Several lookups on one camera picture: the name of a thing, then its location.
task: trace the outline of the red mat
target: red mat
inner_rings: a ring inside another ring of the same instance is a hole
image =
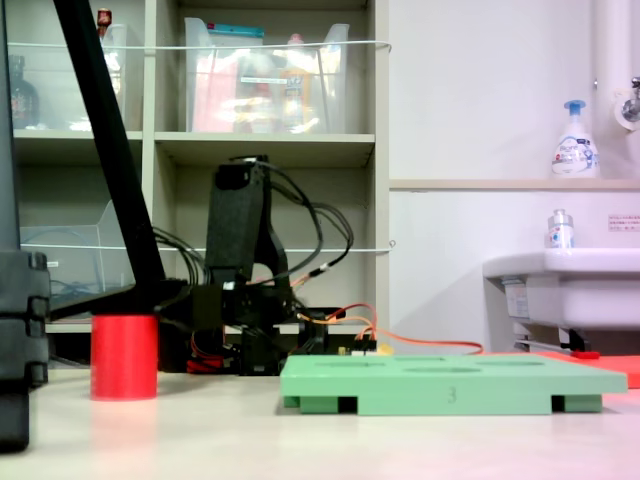
[[[612,372],[625,373],[627,375],[629,388],[640,388],[640,355],[600,357],[593,360],[574,358],[556,352],[538,352],[536,355],[542,355],[556,360],[564,360],[565,362],[579,363],[589,367],[602,368],[603,370]]]

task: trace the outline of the black bottle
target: black bottle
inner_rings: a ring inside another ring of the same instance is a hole
[[[9,55],[11,82],[11,113],[13,128],[36,126],[40,122],[38,93],[29,82],[24,80],[24,57]]]

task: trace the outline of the red cylinder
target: red cylinder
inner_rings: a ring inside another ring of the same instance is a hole
[[[91,332],[91,399],[155,398],[158,319],[153,315],[96,315]]]

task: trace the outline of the black cable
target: black cable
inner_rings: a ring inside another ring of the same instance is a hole
[[[198,265],[196,260],[193,258],[192,253],[184,247],[183,242],[174,241],[172,238],[169,238],[168,235],[170,234],[167,234],[166,232],[163,232],[160,230],[154,231],[154,233],[155,233],[156,242],[160,243],[161,245],[166,245],[168,247],[175,248],[178,251],[178,253],[182,257],[187,267],[187,273],[189,275],[189,284],[197,285],[200,282],[200,277],[198,274]]]
[[[202,274],[204,276],[204,283],[205,284],[211,283],[210,281],[211,271],[205,265],[204,257],[200,254],[200,252],[198,252],[195,248],[193,248],[191,245],[189,245],[187,242],[185,242],[181,238],[177,237],[176,235],[173,235],[172,233],[167,232],[166,230],[163,230],[160,227],[153,227],[153,230],[156,235],[167,237],[170,241],[175,243],[176,245],[170,245],[170,246],[173,246],[173,248],[176,248],[178,250],[184,250],[185,253],[193,259],[195,265],[199,267],[200,270],[202,270]]]
[[[280,185],[279,183],[276,183],[276,182],[272,182],[271,186],[275,191],[280,193],[287,200],[289,200],[289,201],[291,201],[293,203],[296,203],[298,205],[302,204],[302,199],[300,197],[296,196],[295,193],[291,192],[285,186]],[[354,236],[354,233],[353,233],[353,229],[351,228],[351,225],[349,224],[349,221],[347,220],[347,218],[336,207],[334,207],[332,205],[328,205],[326,203],[317,203],[317,202],[312,202],[311,205],[316,210],[316,213],[321,214],[322,216],[324,216],[325,218],[327,218],[329,220],[329,222],[336,228],[336,230],[338,230],[340,232],[340,234],[345,238],[345,240],[347,242],[347,246],[346,246],[344,252],[342,254],[340,254],[337,258],[335,258],[334,260],[332,260],[332,261],[327,263],[327,265],[329,267],[333,267],[337,263],[341,262],[348,255],[349,250],[351,250],[351,247],[353,247],[353,244],[355,242],[355,236]],[[345,231],[340,229],[336,225],[336,223],[328,215],[326,215],[324,213],[325,211],[326,212],[330,212],[331,214],[333,214],[334,217],[336,217],[336,219],[342,225],[344,230],[346,230],[346,233],[345,233]],[[321,273],[324,273],[325,271],[326,271],[326,269],[317,268],[315,270],[312,270],[309,273],[309,276],[316,277],[316,276],[320,275]]]
[[[322,227],[320,226],[320,220],[318,220],[318,216],[316,215],[316,211],[313,208],[313,206],[311,205],[311,202],[309,201],[309,198],[307,198],[305,193],[300,189],[300,187],[298,187],[298,185],[291,179],[291,177],[284,172],[284,170],[282,170],[279,167],[276,167],[275,165],[271,165],[270,163],[261,162],[261,161],[254,160],[254,159],[245,159],[244,161],[246,163],[250,163],[250,164],[253,163],[253,164],[256,164],[256,165],[260,165],[263,168],[271,170],[275,174],[277,174],[280,177],[284,178],[287,181],[287,183],[289,185],[291,185],[291,187],[299,195],[302,205],[304,207],[306,207],[306,209],[309,211],[309,215],[311,216],[311,220],[313,221],[313,225],[314,225],[314,227],[316,229],[316,234],[318,236],[318,244],[316,245],[315,250],[311,254],[309,254],[309,256],[307,258],[302,260],[295,267],[289,268],[289,270],[287,270],[286,272],[281,272],[281,273],[278,273],[277,275],[274,275],[272,278],[268,278],[267,280],[262,280],[260,282],[252,283],[251,285],[247,285],[247,287],[255,287],[255,286],[258,286],[258,285],[264,285],[266,283],[273,282],[274,280],[278,280],[280,278],[286,278],[291,273],[296,272],[296,271],[306,267],[307,265],[309,265],[320,254],[320,252],[322,251],[322,246],[324,245],[324,237],[322,235]]]

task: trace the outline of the white sink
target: white sink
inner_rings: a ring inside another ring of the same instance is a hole
[[[518,322],[640,329],[640,249],[546,249],[490,260],[483,274],[503,281],[512,304],[518,295]]]

